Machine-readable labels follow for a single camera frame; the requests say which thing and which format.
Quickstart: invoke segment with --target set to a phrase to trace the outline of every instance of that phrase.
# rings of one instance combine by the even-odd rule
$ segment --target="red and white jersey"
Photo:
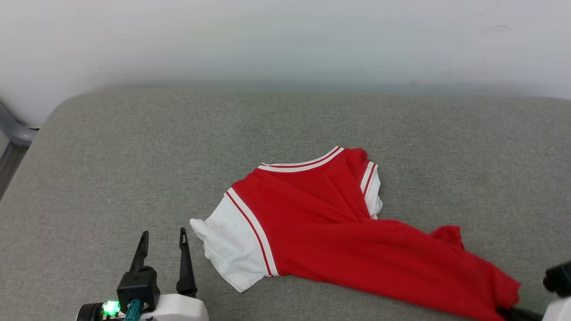
[[[297,164],[262,164],[212,215],[190,224],[220,275],[243,292],[264,276],[296,275],[468,318],[501,321],[519,284],[464,250],[459,228],[425,234],[377,219],[378,166],[335,147]]]

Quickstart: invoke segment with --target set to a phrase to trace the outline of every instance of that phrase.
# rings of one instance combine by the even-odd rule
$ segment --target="gray upholstered surface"
[[[380,165],[381,217],[459,224],[467,250],[522,283],[521,307],[554,299],[541,281],[571,259],[569,101],[127,90],[65,102],[23,160],[0,203],[2,319],[72,320],[113,298],[145,229],[147,262],[174,292],[180,226],[260,162],[334,145]],[[238,294],[191,243],[211,320],[457,319],[294,277]]]

